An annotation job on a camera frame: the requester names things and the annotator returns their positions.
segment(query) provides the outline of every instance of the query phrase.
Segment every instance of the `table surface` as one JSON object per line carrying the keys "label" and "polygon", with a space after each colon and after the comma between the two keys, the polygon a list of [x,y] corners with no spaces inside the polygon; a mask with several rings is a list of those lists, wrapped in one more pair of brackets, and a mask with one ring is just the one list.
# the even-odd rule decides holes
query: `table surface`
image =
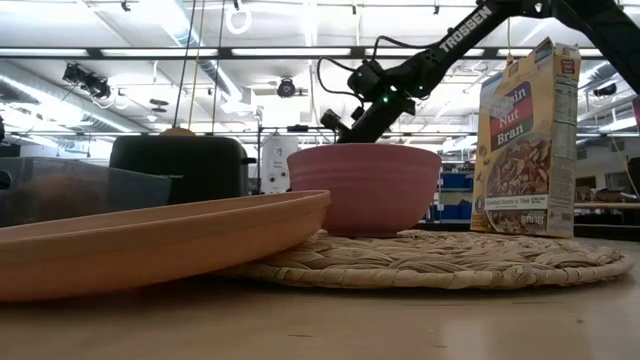
{"label": "table surface", "polygon": [[[640,259],[640,244],[583,240]],[[211,276],[0,304],[0,359],[634,359],[640,269],[516,292],[299,289]]]}

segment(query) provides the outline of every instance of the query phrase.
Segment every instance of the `clay saucer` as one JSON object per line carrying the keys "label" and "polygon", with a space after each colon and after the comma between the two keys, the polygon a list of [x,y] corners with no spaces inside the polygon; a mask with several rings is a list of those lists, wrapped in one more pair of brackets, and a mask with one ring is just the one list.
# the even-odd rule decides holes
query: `clay saucer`
{"label": "clay saucer", "polygon": [[103,293],[237,265],[307,240],[328,191],[207,201],[0,229],[0,301]]}

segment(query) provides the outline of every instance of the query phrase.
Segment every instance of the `round straw mat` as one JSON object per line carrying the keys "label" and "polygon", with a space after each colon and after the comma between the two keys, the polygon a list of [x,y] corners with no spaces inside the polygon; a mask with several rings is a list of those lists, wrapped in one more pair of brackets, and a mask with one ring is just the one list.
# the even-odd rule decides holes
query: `round straw mat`
{"label": "round straw mat", "polygon": [[275,256],[223,271],[294,286],[518,289],[611,280],[634,261],[575,240],[405,231],[393,239],[320,232]]}

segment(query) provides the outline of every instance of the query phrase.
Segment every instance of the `cereal box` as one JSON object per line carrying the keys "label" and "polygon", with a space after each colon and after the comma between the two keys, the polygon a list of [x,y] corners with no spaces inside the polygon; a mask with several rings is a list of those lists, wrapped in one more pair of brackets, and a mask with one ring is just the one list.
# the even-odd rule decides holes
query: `cereal box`
{"label": "cereal box", "polygon": [[482,85],[472,230],[573,236],[579,75],[547,39]]}

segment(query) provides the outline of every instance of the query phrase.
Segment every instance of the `metal frame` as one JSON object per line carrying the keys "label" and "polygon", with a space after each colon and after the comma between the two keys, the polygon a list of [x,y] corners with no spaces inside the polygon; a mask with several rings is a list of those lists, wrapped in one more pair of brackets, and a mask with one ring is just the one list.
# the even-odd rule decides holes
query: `metal frame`
{"label": "metal frame", "polygon": [[[291,54],[282,54],[282,55],[274,55],[274,56],[265,56],[265,55],[235,55],[232,50],[271,50],[271,49],[287,49],[287,50],[309,50],[309,49],[344,49],[349,50],[349,53],[346,55],[332,55],[331,57],[334,59],[342,59],[342,60],[360,60],[366,57],[366,51],[371,49],[371,46],[314,46],[314,47],[305,47],[305,46],[281,46],[281,47],[200,47],[201,50],[208,51],[217,51],[217,55],[201,55],[198,57],[199,60],[267,60],[267,59],[300,59],[300,60],[309,60],[309,59],[319,59],[324,56],[323,54],[317,55],[291,55]],[[483,54],[480,56],[463,56],[460,60],[504,60],[505,56],[498,55],[498,51],[501,49],[505,49],[506,46],[503,47],[475,47],[474,49],[484,50]],[[51,50],[85,50],[86,55],[64,55],[64,54],[46,54],[47,51]],[[43,54],[1,54],[1,60],[18,60],[18,59],[32,59],[32,60],[112,60],[112,61],[154,61],[154,60],[196,60],[195,55],[187,55],[185,49],[185,55],[180,56],[106,56],[103,54],[103,50],[128,50],[128,51],[154,51],[154,50],[176,50],[183,49],[180,47],[1,47],[0,50],[3,51],[11,51],[15,50],[16,52],[27,51],[27,52],[36,52],[38,50],[42,50]],[[197,47],[190,48],[190,50],[197,50]],[[380,50],[385,49],[400,49],[398,47],[380,47]],[[530,47],[512,47],[512,50],[531,50]],[[593,48],[585,48],[583,50],[596,50]],[[378,55],[379,59],[386,60],[406,60],[409,56],[407,55]],[[583,60],[606,60],[603,56],[583,56]]]}

